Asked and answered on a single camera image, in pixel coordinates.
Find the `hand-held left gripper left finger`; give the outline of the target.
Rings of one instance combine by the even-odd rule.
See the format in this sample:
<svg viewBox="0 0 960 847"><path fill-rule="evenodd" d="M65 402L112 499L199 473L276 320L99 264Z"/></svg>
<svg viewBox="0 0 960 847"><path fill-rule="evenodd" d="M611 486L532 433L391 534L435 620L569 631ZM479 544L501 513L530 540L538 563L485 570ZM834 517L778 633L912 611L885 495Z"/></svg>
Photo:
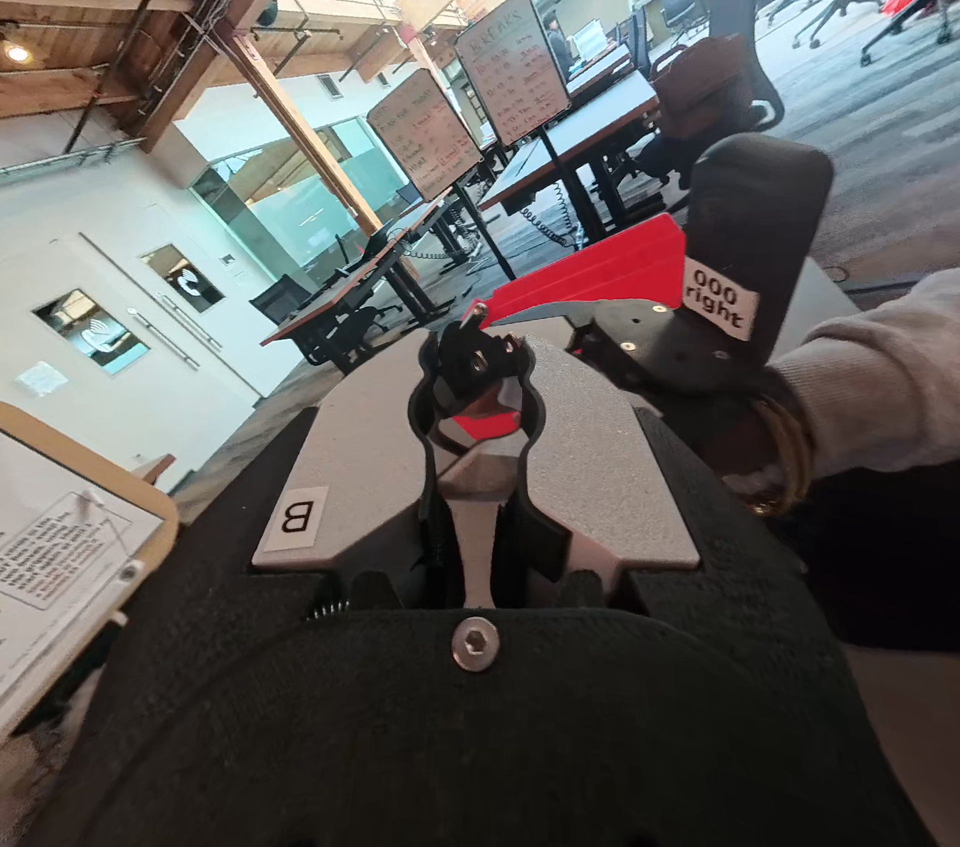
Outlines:
<svg viewBox="0 0 960 847"><path fill-rule="evenodd" d="M264 572L422 572L427 449L410 405L425 378L417 329L320 402L251 564Z"/></svg>

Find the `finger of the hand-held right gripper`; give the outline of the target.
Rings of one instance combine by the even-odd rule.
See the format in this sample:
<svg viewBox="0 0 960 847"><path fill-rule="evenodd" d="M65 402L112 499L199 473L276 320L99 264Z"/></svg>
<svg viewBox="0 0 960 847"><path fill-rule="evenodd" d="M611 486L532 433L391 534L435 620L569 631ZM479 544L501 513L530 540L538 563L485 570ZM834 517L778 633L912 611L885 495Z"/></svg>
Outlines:
<svg viewBox="0 0 960 847"><path fill-rule="evenodd" d="M594 320L600 301L555 301L539 304L486 324L490 337L505 338L514 347L524 346L531 337L554 347L579 347L582 330Z"/></svg>

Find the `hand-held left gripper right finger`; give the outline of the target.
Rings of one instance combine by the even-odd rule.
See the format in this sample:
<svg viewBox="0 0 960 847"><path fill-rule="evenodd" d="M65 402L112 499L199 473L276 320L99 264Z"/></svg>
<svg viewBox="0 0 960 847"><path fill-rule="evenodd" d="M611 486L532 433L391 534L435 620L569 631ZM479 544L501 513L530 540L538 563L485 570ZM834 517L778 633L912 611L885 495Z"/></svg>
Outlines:
<svg viewBox="0 0 960 847"><path fill-rule="evenodd" d="M630 400L601 373L527 335L534 431L517 493L541 574L690 571L701 559Z"/></svg>

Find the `person's right forearm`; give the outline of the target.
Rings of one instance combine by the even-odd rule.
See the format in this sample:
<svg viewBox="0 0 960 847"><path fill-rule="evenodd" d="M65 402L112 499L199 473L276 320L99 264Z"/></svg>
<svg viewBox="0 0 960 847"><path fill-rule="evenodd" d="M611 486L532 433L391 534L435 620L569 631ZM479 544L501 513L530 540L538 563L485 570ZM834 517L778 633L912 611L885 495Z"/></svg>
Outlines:
<svg viewBox="0 0 960 847"><path fill-rule="evenodd" d="M771 366L798 403L815 479L957 461L958 269L818 325Z"/></svg>

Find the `person's right hand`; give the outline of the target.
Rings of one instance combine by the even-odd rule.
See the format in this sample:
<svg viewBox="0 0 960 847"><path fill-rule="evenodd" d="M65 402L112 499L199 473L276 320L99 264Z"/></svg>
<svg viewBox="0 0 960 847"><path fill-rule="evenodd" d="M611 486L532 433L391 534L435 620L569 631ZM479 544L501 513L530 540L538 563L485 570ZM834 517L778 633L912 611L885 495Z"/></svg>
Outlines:
<svg viewBox="0 0 960 847"><path fill-rule="evenodd" d="M761 410L769 406L762 388L717 397L698 448L698 456L715 475L756 486L782 472L779 446Z"/></svg>

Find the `red plastic bin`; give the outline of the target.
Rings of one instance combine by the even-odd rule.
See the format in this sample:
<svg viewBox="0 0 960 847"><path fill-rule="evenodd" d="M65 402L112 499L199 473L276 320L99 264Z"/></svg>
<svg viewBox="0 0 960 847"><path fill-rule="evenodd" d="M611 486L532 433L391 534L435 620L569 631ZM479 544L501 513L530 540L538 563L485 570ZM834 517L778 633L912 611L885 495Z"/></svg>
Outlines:
<svg viewBox="0 0 960 847"><path fill-rule="evenodd" d="M644 300L667 309L681 299L686 237L666 213L615 234L610 240L549 263L486 296L469 294L466 312L486 307L483 326L555 302Z"/></svg>

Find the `brown office chair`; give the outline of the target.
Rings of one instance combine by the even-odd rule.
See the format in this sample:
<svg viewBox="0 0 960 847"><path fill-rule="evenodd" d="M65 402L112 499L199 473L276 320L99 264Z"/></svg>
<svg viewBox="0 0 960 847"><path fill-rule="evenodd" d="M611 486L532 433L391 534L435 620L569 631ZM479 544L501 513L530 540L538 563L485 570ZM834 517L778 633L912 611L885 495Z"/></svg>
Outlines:
<svg viewBox="0 0 960 847"><path fill-rule="evenodd" d="M678 44L651 65L657 126L666 139L690 141L745 126L754 96L751 51L742 34Z"/></svg>

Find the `wood edged office desk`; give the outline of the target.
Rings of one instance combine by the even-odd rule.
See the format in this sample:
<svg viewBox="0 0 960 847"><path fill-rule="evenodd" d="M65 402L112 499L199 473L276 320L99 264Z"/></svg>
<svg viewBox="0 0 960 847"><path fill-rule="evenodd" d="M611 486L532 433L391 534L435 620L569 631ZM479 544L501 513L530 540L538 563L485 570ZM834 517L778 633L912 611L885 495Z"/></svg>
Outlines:
<svg viewBox="0 0 960 847"><path fill-rule="evenodd" d="M660 99L639 72L627 77L570 113L557 126L540 128L536 139L520 148L479 204L481 211L502 206L519 213L536 194L561 182L588 243L603 241L609 232L577 169L590 167L597 191L614 224L623 204L603 158L625 149L654 127Z"/></svg>
<svg viewBox="0 0 960 847"><path fill-rule="evenodd" d="M303 358L314 364L332 363L343 375L354 370L352 352L363 345L348 346L335 339L335 334L354 319L363 302L376 286L386 281L402 306L412 314L414 322L427 327L450 307L450 301L433 301L424 289L402 267L403 248L414 235L430 232L444 210L442 201L412 207L390 224L381 248L330 287L321 290L310 301L287 317L261 342L267 347L282 340L291 340Z"/></svg>

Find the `black office chair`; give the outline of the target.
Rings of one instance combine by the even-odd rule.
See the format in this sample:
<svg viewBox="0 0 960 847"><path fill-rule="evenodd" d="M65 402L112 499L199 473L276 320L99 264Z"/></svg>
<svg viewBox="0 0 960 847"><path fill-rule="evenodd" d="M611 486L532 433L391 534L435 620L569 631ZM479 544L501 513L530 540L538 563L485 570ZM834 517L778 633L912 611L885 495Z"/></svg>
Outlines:
<svg viewBox="0 0 960 847"><path fill-rule="evenodd" d="M739 35L746 44L747 72L752 91L752 129L766 132L779 126L785 106L776 87L763 68L757 52L756 25L759 0L706 0L709 10L709 35Z"/></svg>
<svg viewBox="0 0 960 847"><path fill-rule="evenodd" d="M259 295L248 302L272 325L281 325L291 314L300 311L313 298L312 291L303 287L293 277L283 274Z"/></svg>

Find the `whiteboard with handwriting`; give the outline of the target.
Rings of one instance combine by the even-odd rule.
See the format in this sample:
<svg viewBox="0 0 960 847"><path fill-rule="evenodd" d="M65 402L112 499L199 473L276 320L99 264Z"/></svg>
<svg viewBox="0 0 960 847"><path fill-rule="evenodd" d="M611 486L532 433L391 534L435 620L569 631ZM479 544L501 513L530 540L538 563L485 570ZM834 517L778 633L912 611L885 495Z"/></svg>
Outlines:
<svg viewBox="0 0 960 847"><path fill-rule="evenodd" d="M455 49L500 145L515 145L570 109L532 0L505 0L465 29Z"/></svg>
<svg viewBox="0 0 960 847"><path fill-rule="evenodd" d="M366 122L426 202L483 163L474 136L427 69L417 69L374 105Z"/></svg>

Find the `glass partition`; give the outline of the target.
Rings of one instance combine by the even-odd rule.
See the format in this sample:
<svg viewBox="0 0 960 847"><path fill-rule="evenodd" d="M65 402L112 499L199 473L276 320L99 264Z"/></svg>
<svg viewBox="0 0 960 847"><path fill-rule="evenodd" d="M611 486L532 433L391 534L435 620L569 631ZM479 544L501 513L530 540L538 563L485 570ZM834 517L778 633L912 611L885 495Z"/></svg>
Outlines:
<svg viewBox="0 0 960 847"><path fill-rule="evenodd" d="M383 224L407 210L406 181L364 119L317 134ZM275 278L319 284L369 239L289 137L215 160L192 190Z"/></svg>

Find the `door window with phone sign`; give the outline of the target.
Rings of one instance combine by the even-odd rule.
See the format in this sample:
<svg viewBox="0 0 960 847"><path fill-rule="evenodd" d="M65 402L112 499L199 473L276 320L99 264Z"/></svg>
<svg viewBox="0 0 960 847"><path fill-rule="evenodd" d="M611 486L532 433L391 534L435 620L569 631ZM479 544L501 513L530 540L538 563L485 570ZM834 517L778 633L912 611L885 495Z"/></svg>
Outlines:
<svg viewBox="0 0 960 847"><path fill-rule="evenodd" d="M222 291L172 243L143 253L141 260L196 313L205 313L225 299Z"/></svg>

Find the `instruction board on white stand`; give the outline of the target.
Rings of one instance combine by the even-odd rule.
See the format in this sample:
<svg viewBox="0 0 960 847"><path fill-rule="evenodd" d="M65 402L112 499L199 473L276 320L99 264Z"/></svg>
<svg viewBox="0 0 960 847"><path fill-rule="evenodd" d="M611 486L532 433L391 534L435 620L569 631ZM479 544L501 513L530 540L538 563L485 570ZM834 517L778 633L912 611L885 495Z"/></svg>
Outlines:
<svg viewBox="0 0 960 847"><path fill-rule="evenodd" d="M179 515L155 485L1 405L1 739L171 553Z"/></svg>

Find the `door window with wave sign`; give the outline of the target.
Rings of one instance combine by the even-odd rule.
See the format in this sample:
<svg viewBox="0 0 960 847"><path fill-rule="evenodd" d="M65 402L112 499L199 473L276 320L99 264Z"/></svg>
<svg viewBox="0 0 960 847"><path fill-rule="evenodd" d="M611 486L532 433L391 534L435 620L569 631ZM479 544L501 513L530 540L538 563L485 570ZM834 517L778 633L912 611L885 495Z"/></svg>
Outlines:
<svg viewBox="0 0 960 847"><path fill-rule="evenodd" d="M74 288L32 309L32 314L86 360L116 376L151 348L87 292Z"/></svg>

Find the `wooden support post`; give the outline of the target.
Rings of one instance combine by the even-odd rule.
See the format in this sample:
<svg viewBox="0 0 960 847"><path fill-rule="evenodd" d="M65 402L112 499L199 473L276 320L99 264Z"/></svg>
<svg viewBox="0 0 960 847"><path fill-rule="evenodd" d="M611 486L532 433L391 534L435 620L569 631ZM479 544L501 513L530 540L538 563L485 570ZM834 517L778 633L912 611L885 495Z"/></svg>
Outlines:
<svg viewBox="0 0 960 847"><path fill-rule="evenodd" d="M368 237L372 236L381 228L381 220L283 89L249 34L220 20L211 32L211 40L266 104L298 151L315 169L328 191L351 215L359 229Z"/></svg>

